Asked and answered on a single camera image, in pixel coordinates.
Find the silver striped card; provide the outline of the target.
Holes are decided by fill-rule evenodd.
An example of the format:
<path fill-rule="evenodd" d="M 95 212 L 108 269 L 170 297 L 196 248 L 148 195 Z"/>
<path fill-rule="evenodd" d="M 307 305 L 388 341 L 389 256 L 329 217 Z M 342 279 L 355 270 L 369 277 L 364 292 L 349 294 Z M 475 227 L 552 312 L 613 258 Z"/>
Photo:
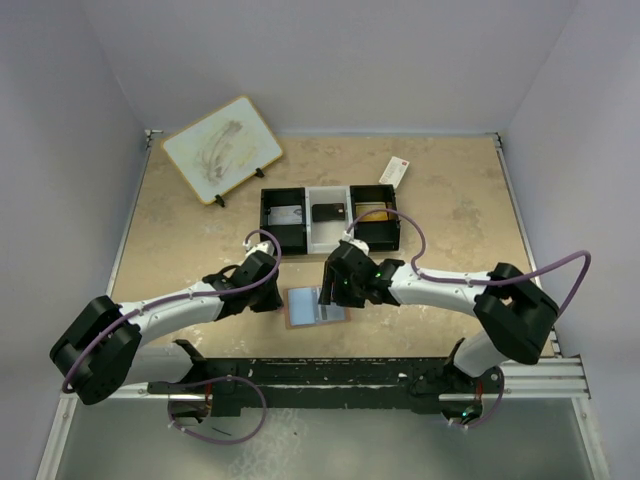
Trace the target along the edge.
<path fill-rule="evenodd" d="M 319 305 L 317 322 L 319 324 L 344 322 L 348 320 L 348 310 L 337 305 Z"/>

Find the light blue card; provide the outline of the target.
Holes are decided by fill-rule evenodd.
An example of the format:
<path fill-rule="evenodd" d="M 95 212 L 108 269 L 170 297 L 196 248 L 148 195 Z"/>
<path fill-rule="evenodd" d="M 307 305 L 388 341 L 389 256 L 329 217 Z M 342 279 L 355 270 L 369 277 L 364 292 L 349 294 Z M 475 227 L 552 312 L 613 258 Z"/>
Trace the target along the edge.
<path fill-rule="evenodd" d="M 289 323 L 292 327 L 316 323 L 317 292 L 315 287 L 290 289 L 287 293 Z"/>

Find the pink leather card holder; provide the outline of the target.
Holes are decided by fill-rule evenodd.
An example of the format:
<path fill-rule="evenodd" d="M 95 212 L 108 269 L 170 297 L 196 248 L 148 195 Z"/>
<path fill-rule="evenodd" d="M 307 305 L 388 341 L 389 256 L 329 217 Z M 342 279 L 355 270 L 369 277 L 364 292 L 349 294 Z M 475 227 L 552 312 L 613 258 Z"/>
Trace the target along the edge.
<path fill-rule="evenodd" d="M 290 288 L 283 291 L 283 314 L 287 329 L 318 327 L 350 321 L 345 307 L 320 304 L 320 286 Z"/>

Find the gold card from holder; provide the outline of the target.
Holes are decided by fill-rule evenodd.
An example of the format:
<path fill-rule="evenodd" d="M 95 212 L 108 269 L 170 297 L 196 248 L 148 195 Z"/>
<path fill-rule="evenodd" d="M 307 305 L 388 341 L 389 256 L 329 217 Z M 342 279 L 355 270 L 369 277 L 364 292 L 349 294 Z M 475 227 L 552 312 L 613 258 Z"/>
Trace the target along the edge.
<path fill-rule="evenodd" d="M 360 222 L 385 222 L 395 220 L 396 215 L 391 212 L 392 206 L 386 202 L 356 202 L 355 219 Z"/>

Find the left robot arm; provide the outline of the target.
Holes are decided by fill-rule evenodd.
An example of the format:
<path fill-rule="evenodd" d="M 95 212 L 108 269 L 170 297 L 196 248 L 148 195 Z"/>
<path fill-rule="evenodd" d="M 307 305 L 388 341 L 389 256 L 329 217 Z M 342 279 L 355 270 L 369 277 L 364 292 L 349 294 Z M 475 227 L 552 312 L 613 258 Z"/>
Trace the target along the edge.
<path fill-rule="evenodd" d="M 109 296 L 92 299 L 54 343 L 49 357 L 64 376 L 62 391 L 86 405 L 99 403 L 137 373 L 150 342 L 184 328 L 216 322 L 249 309 L 276 311 L 281 256 L 266 242 L 249 250 L 244 261 L 210 274 L 176 293 L 138 302 L 116 303 Z"/>

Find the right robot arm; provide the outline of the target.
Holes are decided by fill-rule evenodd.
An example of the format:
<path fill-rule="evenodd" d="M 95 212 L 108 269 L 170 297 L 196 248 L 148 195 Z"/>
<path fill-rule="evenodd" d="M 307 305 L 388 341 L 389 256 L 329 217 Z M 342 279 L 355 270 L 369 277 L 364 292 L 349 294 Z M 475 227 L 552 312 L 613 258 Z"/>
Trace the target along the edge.
<path fill-rule="evenodd" d="M 318 303 L 347 308 L 422 305 L 476 318 L 482 331 L 462 340 L 445 366 L 446 383 L 467 391 L 486 371 L 512 360 L 538 363 L 559 307 L 520 271 L 499 263 L 489 272 L 418 269 L 402 260 L 376 263 L 365 243 L 340 241 L 324 263 Z"/>

